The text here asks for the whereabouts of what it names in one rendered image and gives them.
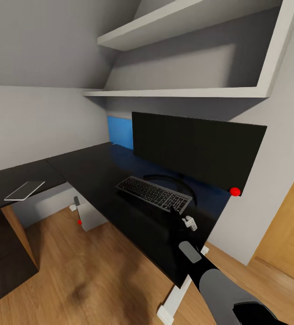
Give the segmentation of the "keyboard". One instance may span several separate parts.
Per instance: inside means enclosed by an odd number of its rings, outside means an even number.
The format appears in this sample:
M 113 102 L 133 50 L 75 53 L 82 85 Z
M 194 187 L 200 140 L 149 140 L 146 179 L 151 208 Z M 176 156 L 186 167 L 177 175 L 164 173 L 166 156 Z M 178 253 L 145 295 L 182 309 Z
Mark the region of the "keyboard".
M 157 184 L 130 176 L 118 184 L 116 188 L 123 190 L 141 200 L 155 205 L 169 213 L 173 206 L 181 215 L 192 197 L 176 192 L 174 190 L 159 186 Z

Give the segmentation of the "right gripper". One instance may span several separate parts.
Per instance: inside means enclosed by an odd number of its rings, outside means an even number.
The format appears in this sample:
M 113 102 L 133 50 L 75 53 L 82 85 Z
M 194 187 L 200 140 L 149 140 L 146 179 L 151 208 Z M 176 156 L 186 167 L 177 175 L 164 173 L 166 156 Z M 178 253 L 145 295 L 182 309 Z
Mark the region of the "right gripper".
M 176 234 L 180 230 L 187 230 L 186 224 L 181 218 L 179 212 L 176 212 L 174 207 L 171 207 L 171 214 L 169 215 L 169 219 L 172 223 L 173 232 Z

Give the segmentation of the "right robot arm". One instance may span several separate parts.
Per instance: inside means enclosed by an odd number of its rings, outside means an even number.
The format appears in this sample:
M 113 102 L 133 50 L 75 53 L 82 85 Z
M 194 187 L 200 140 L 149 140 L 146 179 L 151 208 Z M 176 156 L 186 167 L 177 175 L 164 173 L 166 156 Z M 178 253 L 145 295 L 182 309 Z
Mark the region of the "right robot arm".
M 215 319 L 216 325 L 288 325 L 258 298 L 229 279 L 204 256 L 189 236 L 197 225 L 191 216 L 181 218 L 171 207 L 169 219 L 177 240 L 180 259 Z

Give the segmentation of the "notebook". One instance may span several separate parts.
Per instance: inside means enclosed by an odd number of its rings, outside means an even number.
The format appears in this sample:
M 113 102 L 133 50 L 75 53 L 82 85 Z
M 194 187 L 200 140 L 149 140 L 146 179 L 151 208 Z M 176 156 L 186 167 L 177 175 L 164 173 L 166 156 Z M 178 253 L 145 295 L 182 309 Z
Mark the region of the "notebook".
M 45 181 L 28 181 L 5 200 L 25 200 L 44 183 Z

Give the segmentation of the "monitor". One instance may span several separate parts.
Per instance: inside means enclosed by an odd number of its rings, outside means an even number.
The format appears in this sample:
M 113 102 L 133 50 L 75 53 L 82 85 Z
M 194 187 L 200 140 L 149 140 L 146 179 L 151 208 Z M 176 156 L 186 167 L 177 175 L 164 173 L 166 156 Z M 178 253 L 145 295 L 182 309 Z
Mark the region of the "monitor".
M 134 155 L 241 196 L 267 126 L 132 111 Z

